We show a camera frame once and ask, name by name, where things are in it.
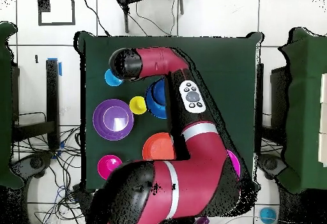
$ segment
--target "purple bowl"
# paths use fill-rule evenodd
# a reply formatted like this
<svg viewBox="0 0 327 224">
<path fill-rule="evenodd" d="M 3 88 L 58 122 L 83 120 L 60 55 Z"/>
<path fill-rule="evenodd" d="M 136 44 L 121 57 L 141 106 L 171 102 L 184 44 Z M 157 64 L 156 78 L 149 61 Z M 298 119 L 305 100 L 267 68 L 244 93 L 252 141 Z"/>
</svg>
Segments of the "purple bowl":
<svg viewBox="0 0 327 224">
<path fill-rule="evenodd" d="M 132 130 L 134 116 L 130 107 L 123 101 L 109 99 L 103 101 L 93 113 L 93 126 L 106 140 L 121 140 Z"/>
</svg>

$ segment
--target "pink bowl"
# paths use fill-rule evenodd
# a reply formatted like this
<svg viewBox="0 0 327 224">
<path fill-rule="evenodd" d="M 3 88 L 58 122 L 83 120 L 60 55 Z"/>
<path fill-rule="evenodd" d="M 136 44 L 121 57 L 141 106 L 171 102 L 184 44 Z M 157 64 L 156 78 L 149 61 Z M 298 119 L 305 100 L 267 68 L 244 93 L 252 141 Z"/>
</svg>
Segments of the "pink bowl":
<svg viewBox="0 0 327 224">
<path fill-rule="evenodd" d="M 229 155 L 229 157 L 232 160 L 232 165 L 233 165 L 238 177 L 240 177 L 240 175 L 241 175 L 241 166 L 240 166 L 240 163 L 238 161 L 238 158 L 230 150 L 227 150 L 227 154 Z"/>
<path fill-rule="evenodd" d="M 111 172 L 120 164 L 122 162 L 117 156 L 106 155 L 98 162 L 98 173 L 103 179 L 107 180 Z"/>
</svg>

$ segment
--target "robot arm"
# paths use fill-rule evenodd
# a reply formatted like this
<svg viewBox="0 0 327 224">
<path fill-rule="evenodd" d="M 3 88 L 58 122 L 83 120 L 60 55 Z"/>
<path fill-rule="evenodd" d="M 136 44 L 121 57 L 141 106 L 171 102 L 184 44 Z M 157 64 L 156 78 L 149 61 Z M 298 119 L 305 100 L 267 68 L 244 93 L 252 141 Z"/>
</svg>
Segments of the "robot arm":
<svg viewBox="0 0 327 224">
<path fill-rule="evenodd" d="M 165 77 L 176 160 L 117 168 L 96 193 L 87 224 L 159 224 L 234 208 L 236 173 L 185 55 L 172 48 L 122 49 L 109 60 L 120 79 Z"/>
</svg>

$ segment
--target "floor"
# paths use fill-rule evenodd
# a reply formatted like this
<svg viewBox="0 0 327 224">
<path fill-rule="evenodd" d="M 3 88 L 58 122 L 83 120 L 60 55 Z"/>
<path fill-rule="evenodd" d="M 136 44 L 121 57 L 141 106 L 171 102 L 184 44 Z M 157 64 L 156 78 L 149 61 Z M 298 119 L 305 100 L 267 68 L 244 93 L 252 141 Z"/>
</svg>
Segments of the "floor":
<svg viewBox="0 0 327 224">
<path fill-rule="evenodd" d="M 86 0 L 89 7 L 98 13 L 101 25 L 113 36 L 125 34 L 123 12 L 116 0 Z M 270 124 L 270 71 L 284 66 L 285 59 L 277 47 L 286 44 L 288 32 L 293 27 L 306 27 L 313 33 L 327 33 L 326 0 L 183 0 L 184 15 L 178 14 L 177 0 L 145 0 L 137 5 L 139 16 L 151 19 L 166 33 L 178 36 L 223 36 L 243 37 L 250 32 L 264 34 L 261 47 L 261 62 L 264 63 L 263 123 Z M 71 22 L 71 0 L 50 0 L 51 12 L 42 13 L 44 22 Z M 130 15 L 148 35 L 164 36 L 153 23 L 136 14 L 136 4 L 130 6 Z M 86 7 L 84 0 L 75 0 L 75 25 L 39 26 L 37 0 L 0 0 L 0 21 L 13 22 L 18 33 L 9 39 L 14 60 L 20 67 L 19 109 L 20 113 L 46 112 L 45 60 L 50 57 L 62 62 L 59 76 L 60 131 L 68 131 L 80 124 L 80 75 L 79 56 L 73 48 L 73 36 L 77 31 L 88 31 L 94 35 L 105 35 L 96 15 Z M 144 36 L 141 28 L 129 20 L 129 36 Z M 43 119 L 41 114 L 21 116 L 20 123 L 33 123 Z M 41 140 L 33 139 L 32 145 Z M 30 152 L 28 145 L 19 143 L 15 147 L 13 160 Z M 66 147 L 78 149 L 73 137 Z M 63 153 L 63 159 L 69 155 Z M 74 157 L 71 165 L 78 167 L 80 158 Z M 63 184 L 63 172 L 54 160 L 51 167 L 56 181 Z M 72 185 L 80 181 L 80 169 L 70 168 Z M 31 224 L 40 224 L 36 218 L 44 217 L 54 202 L 59 200 L 54 174 L 47 169 L 41 179 L 33 179 L 28 194 L 28 211 Z M 264 224 L 259 213 L 263 207 L 272 207 L 278 214 L 279 197 L 275 182 L 267 180 L 257 171 L 257 182 L 261 185 L 255 207 L 234 218 L 210 218 L 209 224 Z M 57 220 L 54 215 L 48 224 L 77 224 L 75 220 Z M 85 224 L 82 218 L 79 224 Z"/>
</svg>

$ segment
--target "yellow bowl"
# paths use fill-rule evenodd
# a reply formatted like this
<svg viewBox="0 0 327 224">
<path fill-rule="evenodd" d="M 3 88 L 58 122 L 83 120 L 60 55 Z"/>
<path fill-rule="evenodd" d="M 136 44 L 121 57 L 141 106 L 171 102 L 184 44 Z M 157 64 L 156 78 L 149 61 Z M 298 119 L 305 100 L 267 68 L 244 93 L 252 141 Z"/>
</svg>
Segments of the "yellow bowl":
<svg viewBox="0 0 327 224">
<path fill-rule="evenodd" d="M 134 114 L 143 114 L 146 112 L 146 101 L 142 96 L 134 96 L 130 100 L 130 110 Z"/>
</svg>

